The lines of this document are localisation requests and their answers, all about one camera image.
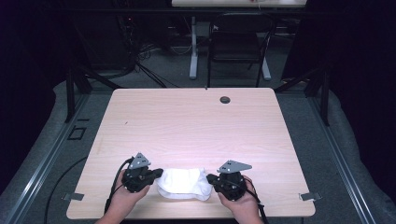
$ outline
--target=dark background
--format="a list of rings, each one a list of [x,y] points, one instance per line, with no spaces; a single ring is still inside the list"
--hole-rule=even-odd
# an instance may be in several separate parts
[[[55,101],[52,88],[65,80],[73,60],[88,66],[92,62],[69,21],[49,17],[39,9],[41,4],[36,0],[0,3],[0,168],[6,171],[1,172],[1,191],[50,115]],[[361,160],[375,183],[396,202],[395,4],[391,0],[308,0],[306,10],[345,12],[346,16],[302,20],[283,77],[298,77],[323,62],[331,63],[331,90],[356,135]],[[111,22],[100,25],[114,28]],[[90,26],[77,26],[93,34],[85,41],[100,44],[94,28],[87,31]],[[107,48],[125,53],[122,38],[111,38],[114,41],[107,42]],[[117,62],[116,58],[106,66],[123,66]]]

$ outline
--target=table top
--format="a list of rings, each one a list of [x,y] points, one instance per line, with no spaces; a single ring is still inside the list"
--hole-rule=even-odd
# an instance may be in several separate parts
[[[173,7],[305,7],[306,0],[172,0]]]
[[[219,99],[230,98],[224,104]],[[108,104],[67,216],[99,218],[114,177],[124,161],[142,152],[149,169],[205,168],[227,160],[252,166],[253,179],[268,217],[309,217],[312,202],[274,91],[266,88],[116,90]],[[151,186],[127,218],[227,218],[217,193],[207,201],[165,199]]]

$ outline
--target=white cloth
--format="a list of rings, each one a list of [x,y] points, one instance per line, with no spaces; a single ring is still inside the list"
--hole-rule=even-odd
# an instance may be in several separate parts
[[[169,199],[192,199],[206,201],[210,197],[212,185],[206,180],[204,168],[164,169],[156,179],[158,192]]]

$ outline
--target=human hand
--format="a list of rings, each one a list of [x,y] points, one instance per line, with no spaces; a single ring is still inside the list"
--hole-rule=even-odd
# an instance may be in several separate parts
[[[251,179],[244,175],[247,189],[255,193]],[[229,201],[222,193],[218,193],[221,203],[233,212],[233,217],[239,224],[262,224],[259,216],[259,207],[256,199],[245,192],[244,196],[234,201]]]
[[[142,190],[136,193],[132,193],[124,186],[121,186],[121,180],[124,173],[125,170],[120,172],[119,178],[117,179],[116,192],[111,199],[111,204],[108,207],[105,215],[99,219],[96,224],[112,224],[122,222],[134,209],[136,203],[148,193],[149,185],[145,186]]]

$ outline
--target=office chair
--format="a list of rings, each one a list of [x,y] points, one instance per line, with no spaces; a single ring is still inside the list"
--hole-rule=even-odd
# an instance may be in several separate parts
[[[210,87],[213,63],[257,63],[259,87],[262,64],[275,21],[260,12],[229,12],[217,16],[209,25],[207,87]]]

